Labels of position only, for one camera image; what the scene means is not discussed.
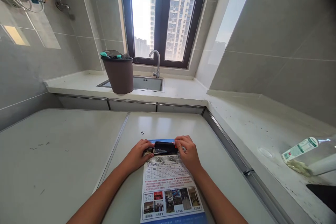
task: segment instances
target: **label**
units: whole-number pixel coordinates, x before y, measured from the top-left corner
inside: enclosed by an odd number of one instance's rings
[[[315,149],[318,147],[319,143],[314,137],[308,137],[305,140],[303,140],[301,143],[298,145],[295,145],[294,147],[290,148],[288,151],[283,153],[282,159],[285,162],[288,162],[289,160],[292,160],[298,156],[301,156],[302,154]]]

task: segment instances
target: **trash can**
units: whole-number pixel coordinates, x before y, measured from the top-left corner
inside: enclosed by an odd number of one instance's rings
[[[133,58],[111,59],[102,57],[112,90],[117,94],[133,91]]]

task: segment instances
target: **window frame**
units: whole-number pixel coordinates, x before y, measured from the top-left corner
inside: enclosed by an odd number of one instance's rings
[[[189,65],[191,51],[195,40],[197,25],[199,18],[201,16],[204,0],[194,0],[194,9],[193,12],[191,13],[189,34],[184,49],[183,61],[165,60],[166,47],[167,47],[166,43],[168,39],[170,1],[171,0],[155,0],[154,50],[157,50],[160,53],[161,56],[160,66],[187,69]],[[157,65],[158,59],[155,56],[154,59],[139,58],[134,56],[135,46],[134,46],[132,0],[122,0],[122,2],[124,8],[126,40],[128,49],[127,51],[128,54],[133,58],[133,63],[145,64],[145,65]]]

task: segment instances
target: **kitchen faucet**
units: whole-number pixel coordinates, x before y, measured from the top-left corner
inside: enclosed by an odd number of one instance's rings
[[[153,50],[153,51],[151,51],[150,53],[149,53],[149,58],[151,58],[152,57],[152,54],[153,53],[156,53],[157,54],[157,69],[156,69],[156,72],[154,72],[153,73],[153,76],[156,76],[156,78],[160,78],[160,54],[159,54],[159,52],[158,51],[156,51],[156,50]]]

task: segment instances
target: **plastic bottle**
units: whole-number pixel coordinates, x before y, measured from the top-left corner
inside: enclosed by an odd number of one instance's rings
[[[336,170],[336,135],[311,136],[281,155],[286,165],[307,177]]]

